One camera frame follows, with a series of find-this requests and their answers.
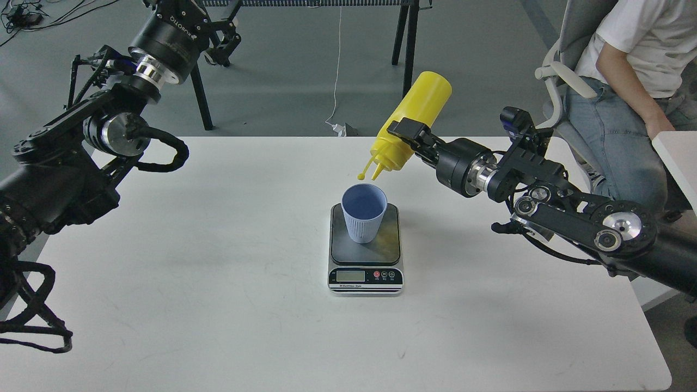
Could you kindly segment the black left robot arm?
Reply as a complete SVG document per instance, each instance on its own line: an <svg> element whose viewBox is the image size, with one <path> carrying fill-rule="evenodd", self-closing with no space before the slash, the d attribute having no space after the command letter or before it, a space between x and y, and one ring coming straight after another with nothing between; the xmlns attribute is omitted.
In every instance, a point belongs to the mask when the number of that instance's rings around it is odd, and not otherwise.
<svg viewBox="0 0 697 392"><path fill-rule="evenodd" d="M160 100L167 83L192 77L202 119L211 128L198 59L229 65L241 36L236 14L246 1L146 1L152 13L122 55L104 46L89 59L76 58L72 73L90 65L85 89L70 94L65 111L14 146L20 168L2 181L2 306L22 298L25 310L2 322L2 333L54 335L57 348L27 347L63 354L72 332L46 304L56 274L52 267L22 261L20 254L40 234L68 225L90 225L119 206L117 185L133 168L172 172L189 157L187 145L149 126L141 113Z"/></svg>

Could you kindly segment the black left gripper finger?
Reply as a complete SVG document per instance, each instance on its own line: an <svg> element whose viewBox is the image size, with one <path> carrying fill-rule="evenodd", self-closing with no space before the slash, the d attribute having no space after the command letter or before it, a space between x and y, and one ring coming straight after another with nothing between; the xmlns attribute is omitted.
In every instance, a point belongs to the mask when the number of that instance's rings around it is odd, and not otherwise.
<svg viewBox="0 0 697 392"><path fill-rule="evenodd" d="M241 42L237 32L237 13L241 1L202 1L207 9L211 47L204 52L206 62L211 65L229 67L230 55Z"/></svg>

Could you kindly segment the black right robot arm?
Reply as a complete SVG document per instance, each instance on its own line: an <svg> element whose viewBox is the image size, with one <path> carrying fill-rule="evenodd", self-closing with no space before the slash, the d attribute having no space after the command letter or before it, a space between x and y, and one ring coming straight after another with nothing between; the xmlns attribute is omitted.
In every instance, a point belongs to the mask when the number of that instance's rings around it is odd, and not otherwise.
<svg viewBox="0 0 697 392"><path fill-rule="evenodd" d="M413 119L393 121L387 130L433 167L444 186L466 198L483 193L506 203L511 221L493 224L493 231L550 231L588 254L586 265L605 266L612 276L629 271L695 298L695 238L638 203L580 191L562 164L545 158L553 131L537 131L528 112L505 107L500 119L512 137L500 159L470 139L444 142Z"/></svg>

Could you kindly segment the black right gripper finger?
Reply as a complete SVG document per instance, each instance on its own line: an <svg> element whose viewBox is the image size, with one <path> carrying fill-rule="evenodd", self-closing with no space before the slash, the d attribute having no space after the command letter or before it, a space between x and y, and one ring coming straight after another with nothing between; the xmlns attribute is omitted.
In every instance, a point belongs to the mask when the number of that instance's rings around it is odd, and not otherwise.
<svg viewBox="0 0 697 392"><path fill-rule="evenodd" d="M427 124L403 118L401 121L391 122L387 131L408 144L424 163L453 164L453 154L446 149L447 144L440 137L434 136Z"/></svg>

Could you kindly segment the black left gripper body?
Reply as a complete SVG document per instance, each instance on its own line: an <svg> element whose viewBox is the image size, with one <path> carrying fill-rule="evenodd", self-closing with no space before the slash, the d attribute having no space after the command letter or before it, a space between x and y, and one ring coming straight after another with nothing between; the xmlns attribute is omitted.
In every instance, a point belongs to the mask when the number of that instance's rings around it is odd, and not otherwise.
<svg viewBox="0 0 697 392"><path fill-rule="evenodd" d="M150 16L132 40L133 59L150 57L163 65L166 80L182 84L194 69L207 38L201 29L209 19L201 1L144 1Z"/></svg>

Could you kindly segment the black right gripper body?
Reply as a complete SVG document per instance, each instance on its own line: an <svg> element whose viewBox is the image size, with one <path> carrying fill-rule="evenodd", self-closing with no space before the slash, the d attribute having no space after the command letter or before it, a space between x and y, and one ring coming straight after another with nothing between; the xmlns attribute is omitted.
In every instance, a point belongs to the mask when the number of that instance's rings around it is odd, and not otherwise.
<svg viewBox="0 0 697 392"><path fill-rule="evenodd" d="M481 189L474 184L472 166L485 162L491 150L464 137L438 143L434 148L438 157L435 166L438 181L465 198L476 196Z"/></svg>

